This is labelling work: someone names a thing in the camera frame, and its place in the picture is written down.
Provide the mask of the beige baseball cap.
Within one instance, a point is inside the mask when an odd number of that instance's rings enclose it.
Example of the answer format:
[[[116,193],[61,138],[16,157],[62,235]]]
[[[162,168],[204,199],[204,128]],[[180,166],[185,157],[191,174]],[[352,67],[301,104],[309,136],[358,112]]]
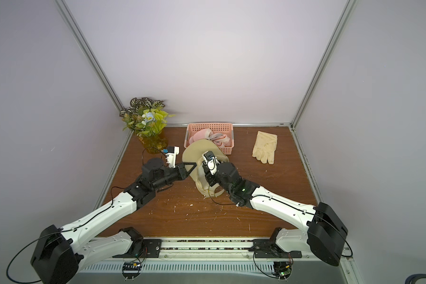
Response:
[[[202,167],[204,163],[204,154],[211,151],[219,162],[229,162],[229,158],[213,142],[203,139],[198,140],[188,146],[182,155],[183,163],[196,163],[196,168],[190,173],[191,179],[199,192],[205,196],[218,197],[224,193],[218,184],[210,186],[205,178],[205,172]]]

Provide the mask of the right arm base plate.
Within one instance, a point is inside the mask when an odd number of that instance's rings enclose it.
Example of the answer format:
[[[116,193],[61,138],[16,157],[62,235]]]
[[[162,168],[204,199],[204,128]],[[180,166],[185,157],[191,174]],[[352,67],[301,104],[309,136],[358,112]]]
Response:
[[[279,248],[274,241],[269,239],[254,239],[253,246],[248,249],[255,254],[255,258],[276,258],[276,259],[301,259],[301,251],[285,252]]]

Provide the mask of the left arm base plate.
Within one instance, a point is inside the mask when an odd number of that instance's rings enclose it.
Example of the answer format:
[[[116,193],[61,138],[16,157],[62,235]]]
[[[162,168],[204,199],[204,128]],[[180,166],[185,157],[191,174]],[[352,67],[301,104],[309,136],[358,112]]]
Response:
[[[156,259],[159,257],[161,247],[161,239],[143,239],[133,243],[128,252],[113,256],[113,258]]]

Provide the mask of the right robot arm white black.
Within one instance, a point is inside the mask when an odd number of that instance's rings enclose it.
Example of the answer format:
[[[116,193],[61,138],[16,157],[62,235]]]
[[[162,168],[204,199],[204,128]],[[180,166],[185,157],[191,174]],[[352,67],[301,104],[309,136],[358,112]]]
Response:
[[[302,241],[324,263],[338,266],[347,244],[348,229],[328,204],[308,205],[277,195],[240,176],[230,162],[203,162],[207,182],[219,185],[238,207],[271,214],[302,231]]]

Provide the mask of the pink baseball cap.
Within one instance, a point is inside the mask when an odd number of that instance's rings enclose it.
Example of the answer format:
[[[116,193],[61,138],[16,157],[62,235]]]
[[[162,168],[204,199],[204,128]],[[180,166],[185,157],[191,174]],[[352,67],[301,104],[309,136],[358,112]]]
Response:
[[[211,129],[203,129],[197,131],[190,139],[189,144],[197,142],[199,140],[209,140],[218,147],[229,147],[231,146],[231,138],[224,133],[214,133]]]

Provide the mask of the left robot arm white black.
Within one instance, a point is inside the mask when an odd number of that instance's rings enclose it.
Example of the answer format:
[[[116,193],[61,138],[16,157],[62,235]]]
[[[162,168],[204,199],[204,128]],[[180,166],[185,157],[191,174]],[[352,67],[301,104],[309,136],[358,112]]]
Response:
[[[150,159],[138,178],[106,205],[63,227],[45,228],[30,260],[40,280],[44,284],[66,284],[84,267],[128,253],[139,242],[135,230],[121,230],[102,241],[93,238],[144,207],[165,186],[185,180],[194,169],[195,162],[166,166],[160,158]]]

